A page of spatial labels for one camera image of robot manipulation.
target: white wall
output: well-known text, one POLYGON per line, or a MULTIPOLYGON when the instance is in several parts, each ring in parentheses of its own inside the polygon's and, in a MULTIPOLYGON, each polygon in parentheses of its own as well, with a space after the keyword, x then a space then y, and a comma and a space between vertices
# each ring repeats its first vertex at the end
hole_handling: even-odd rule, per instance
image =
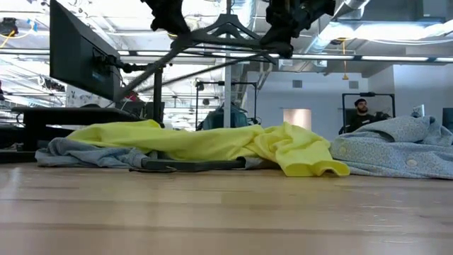
POLYGON ((396 115, 408 115, 425 104, 425 114, 442 121, 442 109, 452 107, 453 67, 394 65, 396 115))
MULTIPOLYGON (((284 108, 311 110, 311 130, 326 139, 333 139, 343 125, 341 94, 368 92, 368 80, 361 74, 348 74, 350 81, 359 81, 359 89, 350 90, 343 74, 324 76, 317 73, 273 72, 258 94, 257 116, 263 127, 281 125, 284 108), (303 81, 302 89, 293 89, 292 81, 303 81)), ((250 72, 249 81, 256 81, 258 74, 250 72)), ((353 108, 359 97, 347 97, 346 107, 353 108)), ((253 92, 248 90, 248 111, 253 112, 253 92)))

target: black shirt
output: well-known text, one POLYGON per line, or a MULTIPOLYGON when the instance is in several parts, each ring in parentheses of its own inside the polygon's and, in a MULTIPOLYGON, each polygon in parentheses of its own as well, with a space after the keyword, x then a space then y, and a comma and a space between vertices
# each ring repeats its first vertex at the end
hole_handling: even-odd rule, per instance
POLYGON ((371 114, 366 114, 366 115, 358 115, 355 114, 353 117, 351 117, 349 121, 349 127, 346 128, 348 132, 354 132, 358 128, 362 127, 363 125, 370 124, 373 122, 374 116, 371 114))

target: ceiling light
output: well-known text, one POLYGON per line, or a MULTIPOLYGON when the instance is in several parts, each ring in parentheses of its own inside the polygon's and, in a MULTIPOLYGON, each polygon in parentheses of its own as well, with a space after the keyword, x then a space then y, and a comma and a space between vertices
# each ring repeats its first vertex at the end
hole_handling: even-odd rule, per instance
POLYGON ((294 60, 353 60, 355 56, 350 55, 327 55, 327 54, 307 54, 307 55, 294 55, 294 60))
MULTIPOLYGON (((214 56, 219 56, 219 57, 225 57, 227 55, 227 53, 223 53, 223 52, 213 52, 212 53, 214 56)), ((228 53, 228 55, 230 57, 251 57, 253 56, 254 54, 253 53, 228 53)))
POLYGON ((425 37, 425 26, 417 23, 366 23, 354 32, 354 38, 365 40, 419 40, 425 37))
POLYGON ((453 62, 453 57, 438 57, 435 62, 448 62, 452 63, 453 62))
POLYGON ((369 61, 402 61, 402 62, 425 62, 428 57, 390 57, 390 56, 363 56, 362 60, 369 61))
MULTIPOLYGON (((163 57, 167 55, 168 52, 158 52, 158 51, 139 51, 137 52, 137 55, 139 56, 152 56, 152 57, 163 57)), ((188 54, 188 53, 180 53, 178 54, 178 57, 200 57, 196 56, 193 54, 188 54)))
POLYGON ((330 42, 337 38, 353 38, 355 37, 354 29, 350 25, 339 22, 330 22, 323 31, 319 34, 319 40, 330 42))
POLYGON ((0 49, 0 54, 48 55, 48 54, 50 54, 50 50, 0 49))

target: desk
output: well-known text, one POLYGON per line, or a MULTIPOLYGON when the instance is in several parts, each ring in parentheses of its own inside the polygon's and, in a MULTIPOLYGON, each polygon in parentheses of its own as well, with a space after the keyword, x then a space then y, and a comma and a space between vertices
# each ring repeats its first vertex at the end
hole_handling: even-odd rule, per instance
POLYGON ((38 140, 64 137, 72 132, 46 125, 92 125, 112 122, 134 122, 143 120, 115 108, 29 108, 15 107, 13 112, 23 114, 25 132, 23 150, 38 149, 38 140))

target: shirt button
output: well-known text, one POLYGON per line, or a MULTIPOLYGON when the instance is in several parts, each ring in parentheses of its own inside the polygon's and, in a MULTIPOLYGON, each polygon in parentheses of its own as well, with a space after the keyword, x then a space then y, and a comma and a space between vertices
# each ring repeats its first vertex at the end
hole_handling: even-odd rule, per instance
POLYGON ((417 162, 416 160, 414 160, 414 159, 409 159, 409 160, 406 162, 406 164, 407 164, 408 166, 410 166, 410 167, 415 167, 415 166, 418 165, 418 162, 417 162))
POLYGON ((345 154, 345 153, 346 153, 346 148, 344 148, 343 146, 340 147, 339 152, 340 152, 341 154, 345 154))

